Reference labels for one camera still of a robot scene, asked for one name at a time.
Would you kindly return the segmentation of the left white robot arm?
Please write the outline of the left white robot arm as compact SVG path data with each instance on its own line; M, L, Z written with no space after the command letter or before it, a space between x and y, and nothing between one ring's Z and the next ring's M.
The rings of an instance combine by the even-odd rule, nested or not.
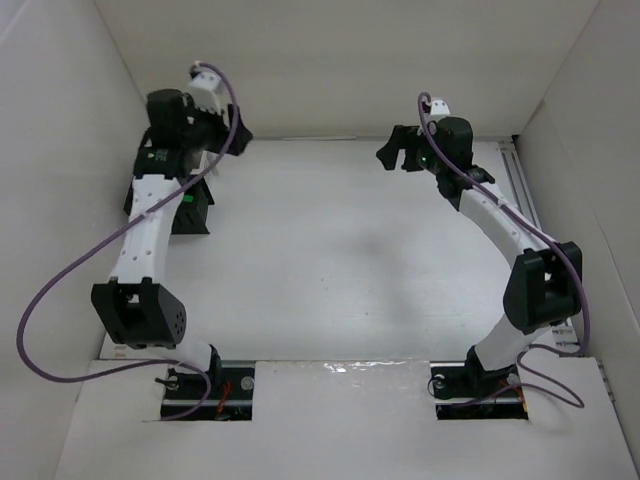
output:
M239 125L228 137L228 121L238 114L223 110L212 87L190 86L148 94L150 126L134 162L127 213L138 225L128 230L109 279L93 286L91 302L111 340L205 372L212 386L222 382L220 356L211 344L182 343L184 304L163 284L172 234L202 234L212 203L201 177L203 152L221 149L238 156L251 140Z

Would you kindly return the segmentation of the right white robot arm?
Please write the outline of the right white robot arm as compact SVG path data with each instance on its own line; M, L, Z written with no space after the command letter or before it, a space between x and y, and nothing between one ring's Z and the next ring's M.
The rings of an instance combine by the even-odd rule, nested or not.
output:
M511 269L500 320L469 349L463 366L433 373L439 399L487 397L535 340L581 311L582 252L542 234L506 200L494 177L475 164L472 128L463 118L445 117L427 131L396 125L376 157L387 171L433 174L441 196L481 229Z

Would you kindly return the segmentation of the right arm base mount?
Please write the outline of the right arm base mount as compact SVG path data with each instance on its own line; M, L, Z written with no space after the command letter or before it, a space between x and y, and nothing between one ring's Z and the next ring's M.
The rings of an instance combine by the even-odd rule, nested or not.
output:
M519 382L514 365L474 380L464 362L433 362L428 392L435 399L438 420L527 420L520 388L509 389L509 381Z

